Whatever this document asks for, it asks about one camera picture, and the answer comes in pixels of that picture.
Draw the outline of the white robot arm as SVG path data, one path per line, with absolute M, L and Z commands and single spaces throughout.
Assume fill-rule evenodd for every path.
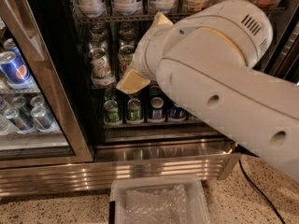
M 254 68 L 272 39 L 270 20 L 244 0 L 178 22 L 157 13 L 117 88 L 132 94 L 157 82 L 175 104 L 299 181 L 299 88 Z

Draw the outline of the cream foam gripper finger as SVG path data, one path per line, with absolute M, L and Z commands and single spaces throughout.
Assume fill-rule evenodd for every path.
M 126 94 L 141 91 L 150 84 L 150 80 L 139 74 L 133 67 L 129 67 L 116 88 Z
M 153 26 L 159 26 L 159 25 L 172 26 L 173 22 L 171 22 L 162 12 L 157 12 L 154 16 L 152 25 Z

